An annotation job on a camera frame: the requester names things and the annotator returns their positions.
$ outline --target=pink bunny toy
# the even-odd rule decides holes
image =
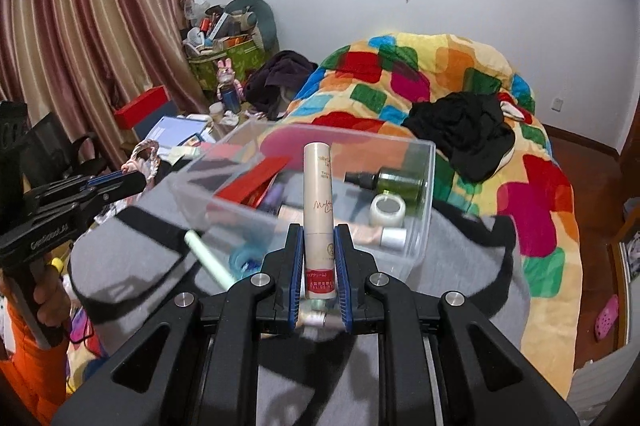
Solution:
[[[242,102],[244,100],[244,92],[241,83],[236,80],[236,73],[232,68],[231,59],[227,58],[226,62],[220,60],[218,62],[218,99],[222,101],[222,95],[220,94],[220,86],[225,83],[233,83],[238,98]]]

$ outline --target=baseboard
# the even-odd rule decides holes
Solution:
[[[567,130],[563,130],[562,128],[556,128],[555,126],[551,126],[549,124],[545,124],[544,127],[546,133],[551,137],[557,137],[558,139],[564,139],[565,141],[579,144],[580,146],[584,146],[585,148],[597,150],[606,155],[612,156],[615,160],[620,159],[618,150],[612,148],[611,146],[608,146],[607,144],[594,141],[593,139],[589,139],[588,137],[585,137],[583,135],[578,135],[577,133],[568,132]]]

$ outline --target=satin curtain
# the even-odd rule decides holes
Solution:
[[[181,48],[184,0],[0,0],[0,96],[25,101],[32,124],[49,112],[75,139],[100,138],[125,159],[114,110],[164,85],[178,107],[207,103]]]

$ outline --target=person's hand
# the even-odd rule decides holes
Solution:
[[[0,293],[6,296],[17,310],[13,295],[1,272]],[[37,316],[40,323],[48,327],[58,327],[69,319],[71,301],[66,295],[65,288],[62,287],[58,270],[52,265],[45,267],[44,275],[33,291],[33,299],[40,305]]]

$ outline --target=chair armrest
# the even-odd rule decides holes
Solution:
[[[94,158],[97,158],[97,157],[100,156],[100,151],[98,149],[98,136],[97,136],[97,134],[95,132],[87,132],[83,136],[78,137],[71,144],[71,146],[73,147],[73,149],[75,151],[74,161],[76,162],[76,164],[72,164],[73,167],[77,167],[78,166],[78,153],[80,151],[80,147],[82,146],[82,144],[87,139],[90,139],[91,140],[91,144],[94,146]]]

